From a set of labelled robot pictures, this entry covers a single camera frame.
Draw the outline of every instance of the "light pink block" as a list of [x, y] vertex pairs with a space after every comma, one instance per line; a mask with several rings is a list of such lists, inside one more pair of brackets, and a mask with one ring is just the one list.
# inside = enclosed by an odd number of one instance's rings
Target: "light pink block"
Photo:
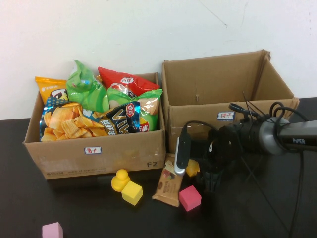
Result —
[[179, 193], [179, 201], [186, 211], [190, 211], [200, 205], [202, 197], [194, 186], [190, 186]]
[[42, 238], [63, 238], [63, 228], [58, 222], [45, 225], [42, 228]]

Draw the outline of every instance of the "white wall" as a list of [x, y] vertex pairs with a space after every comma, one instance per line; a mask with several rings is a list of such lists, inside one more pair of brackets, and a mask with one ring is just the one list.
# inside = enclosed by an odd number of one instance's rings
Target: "white wall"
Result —
[[317, 96], [315, 0], [0, 0], [0, 119], [27, 118], [34, 76], [72, 59], [128, 73], [266, 49], [297, 97]]

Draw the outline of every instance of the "cardboard box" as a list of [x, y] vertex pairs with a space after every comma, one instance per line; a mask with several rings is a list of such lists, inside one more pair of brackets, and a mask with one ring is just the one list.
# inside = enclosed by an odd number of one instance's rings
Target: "cardboard box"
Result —
[[[270, 53], [251, 53], [165, 61], [162, 66], [163, 108], [168, 133], [168, 152], [175, 153], [176, 140], [189, 120], [208, 122], [217, 128], [240, 120], [243, 115], [228, 108], [234, 102], [244, 108], [243, 92], [263, 112], [282, 102], [297, 108], [298, 98], [270, 63]], [[203, 125], [191, 124], [194, 138], [207, 137]]]
[[[157, 73], [141, 74], [158, 83]], [[46, 179], [163, 168], [165, 127], [162, 106], [158, 130], [124, 135], [39, 142], [39, 121], [43, 101], [38, 94], [24, 145]], [[85, 151], [95, 149], [96, 154]]]

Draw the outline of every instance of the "green chip bag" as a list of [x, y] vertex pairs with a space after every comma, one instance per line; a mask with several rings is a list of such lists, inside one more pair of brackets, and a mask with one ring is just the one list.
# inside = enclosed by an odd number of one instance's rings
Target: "green chip bag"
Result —
[[162, 92], [162, 89], [152, 90], [131, 99], [120, 91], [108, 88], [108, 99], [111, 109], [122, 104], [138, 101], [140, 103], [140, 132], [153, 131], [157, 128], [159, 101]]
[[80, 103], [84, 109], [104, 113], [109, 110], [106, 89], [96, 80], [93, 72], [75, 60], [74, 73], [66, 83], [68, 99]]

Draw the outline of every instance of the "rubber duck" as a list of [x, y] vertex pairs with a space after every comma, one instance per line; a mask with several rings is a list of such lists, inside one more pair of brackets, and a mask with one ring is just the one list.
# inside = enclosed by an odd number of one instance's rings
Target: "rubber duck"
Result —
[[124, 169], [118, 170], [115, 176], [111, 180], [111, 187], [114, 191], [122, 192], [124, 187], [130, 181], [128, 172]]

